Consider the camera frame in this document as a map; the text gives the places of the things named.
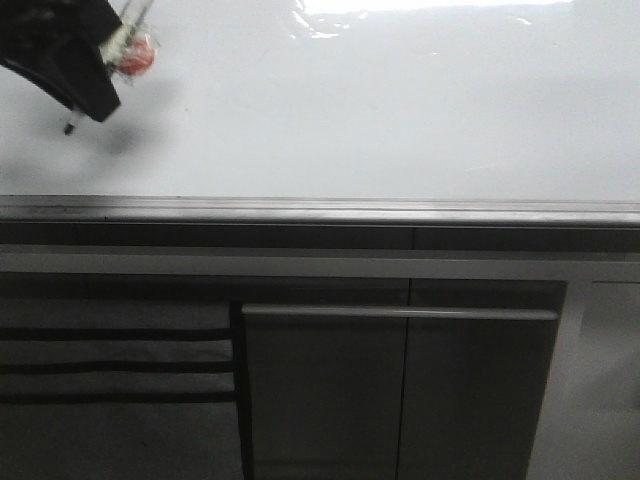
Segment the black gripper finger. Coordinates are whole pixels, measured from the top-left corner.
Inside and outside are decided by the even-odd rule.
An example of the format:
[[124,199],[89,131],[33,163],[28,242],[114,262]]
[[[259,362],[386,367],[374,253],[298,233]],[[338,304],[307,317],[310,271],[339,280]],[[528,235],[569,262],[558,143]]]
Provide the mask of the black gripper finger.
[[3,1],[1,66],[103,122],[120,99],[100,45],[121,26],[107,1]]

